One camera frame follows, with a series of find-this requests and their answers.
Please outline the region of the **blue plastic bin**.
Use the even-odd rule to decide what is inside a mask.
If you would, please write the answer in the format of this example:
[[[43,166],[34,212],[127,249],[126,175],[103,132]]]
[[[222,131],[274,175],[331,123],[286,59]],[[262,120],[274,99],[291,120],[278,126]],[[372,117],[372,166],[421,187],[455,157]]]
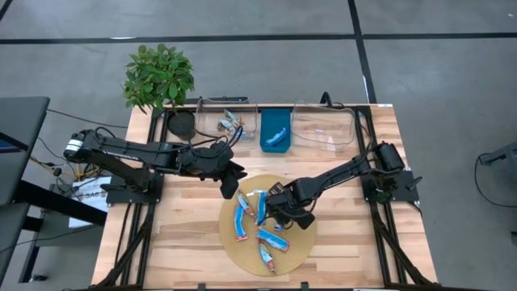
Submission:
[[[273,137],[282,128],[287,129],[287,136],[276,146],[266,147],[267,139]],[[288,109],[265,109],[261,112],[260,147],[263,152],[285,154],[291,146],[291,112]]]

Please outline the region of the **green plant in black pot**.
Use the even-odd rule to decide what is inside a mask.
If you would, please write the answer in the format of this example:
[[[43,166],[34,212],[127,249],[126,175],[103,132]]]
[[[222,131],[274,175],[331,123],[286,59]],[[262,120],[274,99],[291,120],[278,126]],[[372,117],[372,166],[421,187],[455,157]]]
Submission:
[[[158,44],[151,48],[138,47],[126,65],[126,80],[122,85],[126,107],[162,110],[169,105],[166,119],[168,130],[181,140],[195,136],[195,117],[181,107],[187,93],[195,89],[193,64],[174,46]]]

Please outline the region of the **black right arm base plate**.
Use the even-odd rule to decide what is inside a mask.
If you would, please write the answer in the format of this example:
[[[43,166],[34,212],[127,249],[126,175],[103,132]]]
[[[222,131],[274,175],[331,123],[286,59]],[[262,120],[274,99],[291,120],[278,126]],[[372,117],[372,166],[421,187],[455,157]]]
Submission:
[[[418,201],[416,185],[421,180],[422,177],[415,178],[412,171],[399,171],[390,175],[373,173],[360,177],[364,198],[380,204],[393,200]]]

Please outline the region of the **blue screen device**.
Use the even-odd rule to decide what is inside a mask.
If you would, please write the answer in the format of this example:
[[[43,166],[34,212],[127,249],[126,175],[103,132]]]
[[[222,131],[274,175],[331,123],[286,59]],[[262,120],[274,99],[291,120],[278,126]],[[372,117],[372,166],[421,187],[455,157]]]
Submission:
[[[0,133],[0,154],[19,152],[21,149],[17,146],[16,140],[4,133]]]

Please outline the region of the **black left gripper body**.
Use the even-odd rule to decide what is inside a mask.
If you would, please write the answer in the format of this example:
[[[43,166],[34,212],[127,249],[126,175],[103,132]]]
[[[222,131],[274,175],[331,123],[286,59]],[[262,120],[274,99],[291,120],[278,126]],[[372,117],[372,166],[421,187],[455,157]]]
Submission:
[[[203,177],[219,177],[223,172],[233,171],[236,164],[232,161],[233,151],[223,141],[190,150],[187,171]]]

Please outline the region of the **black desk frame beam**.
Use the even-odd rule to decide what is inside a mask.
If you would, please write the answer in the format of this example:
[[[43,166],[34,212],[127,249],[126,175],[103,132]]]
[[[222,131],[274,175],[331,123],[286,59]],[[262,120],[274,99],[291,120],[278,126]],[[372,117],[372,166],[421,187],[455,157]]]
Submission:
[[[36,263],[36,258],[40,248],[36,246],[37,236],[41,231],[44,219],[29,217],[28,210],[31,205],[41,209],[51,210],[68,217],[77,218],[82,221],[92,223],[94,226],[105,224],[107,213],[85,205],[79,201],[72,200],[50,190],[43,189],[33,183],[21,180],[14,194],[14,204],[21,214],[15,219],[15,239],[19,238],[21,230],[28,230],[35,233],[34,241],[29,242],[29,252],[23,263],[23,268],[19,277],[19,283],[30,281],[32,271]]]

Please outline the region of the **round tan woven placemat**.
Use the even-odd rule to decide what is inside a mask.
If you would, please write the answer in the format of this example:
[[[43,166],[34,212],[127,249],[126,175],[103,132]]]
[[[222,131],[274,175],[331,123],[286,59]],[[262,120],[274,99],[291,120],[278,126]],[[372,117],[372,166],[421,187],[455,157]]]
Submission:
[[[306,229],[301,229],[296,223],[290,223],[284,231],[274,230],[275,220],[268,218],[263,226],[256,225],[257,205],[259,196],[247,196],[254,210],[252,217],[245,212],[243,226],[247,233],[247,239],[237,241],[233,224],[235,207],[240,206],[237,201],[238,191],[244,194],[254,189],[269,190],[275,183],[288,183],[288,180],[278,175],[257,175],[240,182],[239,189],[230,200],[225,200],[221,206],[219,216],[219,235],[221,243],[228,257],[241,269],[257,276],[281,276],[301,266],[311,253],[316,237],[317,224],[314,222]],[[273,233],[289,243],[287,251],[280,251],[270,246],[265,241],[257,238],[259,229]],[[259,242],[262,241],[273,256],[275,273],[269,272],[259,255]]]

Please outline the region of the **white printed paper box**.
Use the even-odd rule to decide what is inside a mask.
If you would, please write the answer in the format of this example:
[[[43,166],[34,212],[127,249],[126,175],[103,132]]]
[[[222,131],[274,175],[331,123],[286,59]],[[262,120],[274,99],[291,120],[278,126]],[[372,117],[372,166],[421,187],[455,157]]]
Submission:
[[[111,176],[86,179],[82,182],[73,183],[75,193],[71,198],[89,205],[98,210],[108,211],[107,191],[101,188],[102,184],[110,184]]]

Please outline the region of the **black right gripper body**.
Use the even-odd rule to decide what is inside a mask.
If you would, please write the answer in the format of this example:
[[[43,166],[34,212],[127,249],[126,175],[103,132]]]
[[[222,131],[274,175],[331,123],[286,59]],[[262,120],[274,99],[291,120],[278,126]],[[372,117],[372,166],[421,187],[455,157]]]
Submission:
[[[290,183],[275,183],[268,191],[267,211],[292,213],[312,204],[320,195],[316,178],[299,178]]]

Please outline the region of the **grey stand base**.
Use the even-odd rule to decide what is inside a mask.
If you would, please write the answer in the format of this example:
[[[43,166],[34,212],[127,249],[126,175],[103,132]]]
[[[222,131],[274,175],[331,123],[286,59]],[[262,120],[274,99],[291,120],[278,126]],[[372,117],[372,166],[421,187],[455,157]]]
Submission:
[[[517,167],[517,141],[480,157],[482,165],[490,165],[498,160],[507,160],[512,167]]]

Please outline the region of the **dark grey desk top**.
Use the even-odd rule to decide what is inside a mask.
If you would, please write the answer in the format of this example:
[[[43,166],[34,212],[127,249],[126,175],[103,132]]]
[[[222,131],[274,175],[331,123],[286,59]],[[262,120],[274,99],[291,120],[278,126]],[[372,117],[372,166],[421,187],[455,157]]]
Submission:
[[[0,150],[0,285],[30,205],[23,199],[22,180],[49,105],[48,97],[0,98],[0,141],[6,137],[27,146],[19,152]]]

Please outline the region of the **clear plastic bin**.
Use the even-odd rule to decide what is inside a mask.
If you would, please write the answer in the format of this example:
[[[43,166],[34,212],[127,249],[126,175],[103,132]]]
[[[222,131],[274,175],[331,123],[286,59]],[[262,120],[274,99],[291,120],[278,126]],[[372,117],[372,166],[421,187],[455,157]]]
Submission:
[[[239,141],[254,141],[258,127],[258,104],[251,103],[247,97],[200,98],[195,110],[195,129],[208,135],[232,137],[239,126],[234,127],[235,130],[231,133],[217,130],[219,120],[226,120],[225,110],[242,119],[242,135]]]
[[[340,151],[355,141],[355,113],[350,108],[295,103],[291,135],[297,146]]]

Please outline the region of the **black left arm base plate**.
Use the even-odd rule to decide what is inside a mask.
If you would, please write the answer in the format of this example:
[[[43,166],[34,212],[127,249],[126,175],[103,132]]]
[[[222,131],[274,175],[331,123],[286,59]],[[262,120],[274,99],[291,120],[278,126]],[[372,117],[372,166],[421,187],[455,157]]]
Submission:
[[[150,180],[149,189],[136,190],[122,178],[113,175],[110,183],[102,183],[100,187],[107,192],[106,202],[115,204],[155,204],[162,198],[164,177],[161,174],[154,175]]]

